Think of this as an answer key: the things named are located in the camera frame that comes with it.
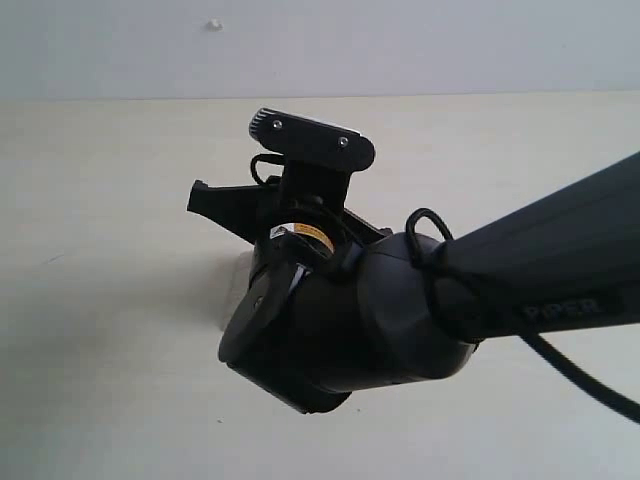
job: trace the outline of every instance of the wire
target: wire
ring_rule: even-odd
[[[429,255],[425,255],[422,250],[415,231],[416,223],[421,218],[429,218],[445,239],[441,247]],[[440,254],[446,248],[446,242],[453,240],[453,235],[451,235],[444,221],[435,212],[426,208],[416,210],[407,219],[405,234],[411,258],[414,265],[422,270],[425,285],[428,287],[429,292],[434,291],[432,287],[439,279],[449,278],[456,281],[471,292],[487,312],[495,312],[503,323],[513,328],[527,345],[576,387],[614,412],[640,424],[640,405],[638,403],[616,392],[578,367],[547,340],[542,338],[538,332],[534,331],[521,317],[513,313],[512,305],[503,301],[503,289],[509,289],[508,286],[498,285],[495,279],[461,272],[442,264]],[[427,302],[430,307],[431,303],[436,300],[433,295],[427,295]]]
[[[268,153],[261,153],[260,155],[256,155],[255,157],[253,157],[251,159],[251,163],[249,164],[249,171],[251,172],[251,177],[258,185],[267,186],[272,183],[275,183],[275,181],[278,181],[278,180],[270,181],[270,179],[267,179],[267,181],[264,181],[260,177],[260,174],[258,174],[258,169],[257,169],[258,163],[268,163],[270,165],[282,166],[284,165],[284,159],[280,155],[271,155]]]

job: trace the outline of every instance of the black plastic casing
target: black plastic casing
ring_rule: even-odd
[[[370,245],[340,282],[280,260],[254,281],[219,357],[297,410],[327,412],[354,390],[446,378],[465,365],[476,345],[450,337],[426,302],[404,234]]]

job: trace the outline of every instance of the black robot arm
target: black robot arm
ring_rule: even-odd
[[[640,154],[454,240],[428,209],[394,234],[344,208],[374,157],[358,132],[262,109],[250,134],[276,152],[251,162],[258,185],[196,181],[188,206],[254,245],[221,361],[301,412],[327,412],[354,390],[451,376],[483,340],[518,335],[640,420],[538,335],[640,321]],[[261,161],[282,175],[262,180]],[[444,242],[415,232],[423,216]]]

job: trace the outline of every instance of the white wall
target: white wall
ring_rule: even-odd
[[[216,360],[249,246],[187,214],[250,183],[262,106],[365,132],[348,205],[457,235],[640,149],[640,92],[0,106],[0,478],[637,479],[638,430],[517,339],[301,416]],[[637,326],[551,335],[640,398]]]
[[[0,98],[638,89],[639,17],[637,0],[3,0]]]

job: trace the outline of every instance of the yellow sticker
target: yellow sticker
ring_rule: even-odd
[[[271,229],[269,238],[274,239],[280,235],[284,235],[287,232],[297,233],[299,235],[306,235],[307,237],[315,238],[325,247],[327,247],[331,253],[335,253],[335,247],[333,242],[327,237],[327,235],[319,228],[312,227],[306,223],[282,223]]]
[[[331,250],[331,253],[335,252],[335,247],[333,246],[333,242],[327,237],[327,235],[320,229],[316,227],[312,227],[311,225],[307,225],[304,223],[296,223],[294,225],[294,232],[299,233],[300,235],[306,235],[308,237],[315,238],[319,242],[321,242],[325,247]]]

